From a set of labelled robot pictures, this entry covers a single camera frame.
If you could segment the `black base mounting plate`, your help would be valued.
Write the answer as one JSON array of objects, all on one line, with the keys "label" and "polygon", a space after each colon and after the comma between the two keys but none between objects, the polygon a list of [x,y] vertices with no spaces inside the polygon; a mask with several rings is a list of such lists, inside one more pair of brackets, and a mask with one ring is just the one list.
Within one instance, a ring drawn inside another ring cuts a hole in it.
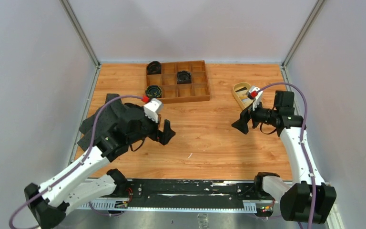
[{"label": "black base mounting plate", "polygon": [[271,212],[277,204],[248,180],[129,179],[123,192],[99,199],[130,211],[253,213]]}]

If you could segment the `credit cards in tray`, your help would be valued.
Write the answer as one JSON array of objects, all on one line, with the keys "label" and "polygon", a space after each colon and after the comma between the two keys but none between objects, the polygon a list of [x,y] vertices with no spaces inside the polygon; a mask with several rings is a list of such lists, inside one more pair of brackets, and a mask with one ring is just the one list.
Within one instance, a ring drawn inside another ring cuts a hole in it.
[{"label": "credit cards in tray", "polygon": [[246,87],[241,87],[241,88],[235,90],[236,95],[238,96],[238,98],[240,99],[241,104],[244,107],[247,107],[247,106],[251,105],[252,102],[253,102],[252,99],[250,99],[247,95],[248,90],[249,89],[246,88]]}]

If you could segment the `black coiled belt top-left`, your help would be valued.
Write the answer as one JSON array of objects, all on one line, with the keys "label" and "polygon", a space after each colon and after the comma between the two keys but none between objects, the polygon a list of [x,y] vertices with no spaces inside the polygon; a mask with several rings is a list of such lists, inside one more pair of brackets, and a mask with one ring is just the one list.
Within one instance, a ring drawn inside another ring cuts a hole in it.
[{"label": "black coiled belt top-left", "polygon": [[146,67],[146,73],[148,75],[161,74],[162,64],[159,61],[152,61]]}]

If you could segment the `dark grey dotted cloth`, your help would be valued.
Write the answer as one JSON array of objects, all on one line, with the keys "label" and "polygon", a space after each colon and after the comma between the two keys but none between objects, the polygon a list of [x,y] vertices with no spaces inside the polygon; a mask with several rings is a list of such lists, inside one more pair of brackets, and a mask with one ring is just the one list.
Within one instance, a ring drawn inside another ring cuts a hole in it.
[{"label": "dark grey dotted cloth", "polygon": [[[99,119],[96,123],[95,140],[104,135],[106,131],[116,124],[119,117],[130,107],[131,103],[124,104],[121,99],[106,106],[99,115]],[[83,137],[77,142],[77,144],[83,151],[88,150],[91,142],[94,120],[100,109],[101,107],[93,115],[83,120],[79,127],[79,131],[83,134]]]}]

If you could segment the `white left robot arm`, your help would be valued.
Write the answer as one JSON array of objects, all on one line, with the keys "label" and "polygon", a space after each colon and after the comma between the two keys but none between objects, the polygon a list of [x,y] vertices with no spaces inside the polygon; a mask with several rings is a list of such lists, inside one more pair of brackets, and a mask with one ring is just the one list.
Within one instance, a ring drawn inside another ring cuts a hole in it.
[{"label": "white left robot arm", "polygon": [[42,229],[58,226],[79,206],[96,198],[128,193],[127,178],[117,169],[108,170],[97,181],[85,180],[100,168],[130,151],[136,142],[152,141],[166,145],[175,136],[170,121],[159,129],[161,101],[145,105],[107,102],[89,118],[90,127],[79,142],[84,153],[54,177],[25,187],[27,206]]}]

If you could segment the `wooden compartment tray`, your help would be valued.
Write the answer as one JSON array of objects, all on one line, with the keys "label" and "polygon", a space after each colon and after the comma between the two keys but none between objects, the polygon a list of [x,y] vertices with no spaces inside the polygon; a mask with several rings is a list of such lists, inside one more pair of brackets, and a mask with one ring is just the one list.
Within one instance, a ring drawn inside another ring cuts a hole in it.
[{"label": "wooden compartment tray", "polygon": [[146,66],[145,95],[164,104],[209,101],[211,93],[204,60],[152,61]]}]

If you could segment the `yellow oval card tray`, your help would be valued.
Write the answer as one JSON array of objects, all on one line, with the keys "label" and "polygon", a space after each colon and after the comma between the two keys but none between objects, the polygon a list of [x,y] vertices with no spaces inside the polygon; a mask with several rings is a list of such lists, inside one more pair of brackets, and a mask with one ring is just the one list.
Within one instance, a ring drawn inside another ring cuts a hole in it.
[{"label": "yellow oval card tray", "polygon": [[248,97],[248,91],[257,91],[258,88],[254,85],[250,85],[246,82],[237,83],[232,88],[232,94],[242,110],[251,106],[256,108],[257,104],[254,104],[254,99]]}]

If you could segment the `black-green coiled belt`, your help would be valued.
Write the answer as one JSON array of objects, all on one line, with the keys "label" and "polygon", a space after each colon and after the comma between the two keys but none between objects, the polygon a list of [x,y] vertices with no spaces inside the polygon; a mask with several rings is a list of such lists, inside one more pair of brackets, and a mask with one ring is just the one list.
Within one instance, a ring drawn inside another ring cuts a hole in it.
[{"label": "black-green coiled belt", "polygon": [[145,89],[145,95],[149,98],[161,98],[162,97],[162,88],[158,85],[149,85]]}]

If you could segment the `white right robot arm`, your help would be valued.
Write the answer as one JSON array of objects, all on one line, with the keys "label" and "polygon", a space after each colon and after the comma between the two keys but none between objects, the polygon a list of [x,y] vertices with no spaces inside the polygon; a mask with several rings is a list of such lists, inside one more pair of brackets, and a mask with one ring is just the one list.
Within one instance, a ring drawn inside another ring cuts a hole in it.
[{"label": "white right robot arm", "polygon": [[282,141],[292,170],[292,184],[286,184],[278,174],[259,172],[254,178],[253,192],[259,199],[272,197],[280,204],[282,217],[286,221],[323,224],[336,200],[336,190],[325,183],[314,163],[307,142],[305,120],[295,115],[294,93],[276,91],[274,106],[264,108],[262,92],[256,88],[246,95],[252,100],[232,127],[243,134],[263,125],[274,127]]}]

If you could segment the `black coiled belt middle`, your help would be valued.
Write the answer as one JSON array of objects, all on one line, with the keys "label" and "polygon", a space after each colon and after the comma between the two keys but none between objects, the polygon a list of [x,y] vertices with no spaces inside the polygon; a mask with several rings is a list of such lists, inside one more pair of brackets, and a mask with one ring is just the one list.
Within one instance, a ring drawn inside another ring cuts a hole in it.
[{"label": "black coiled belt middle", "polygon": [[176,75],[177,84],[189,84],[192,83],[192,75],[189,71],[179,71]]}]

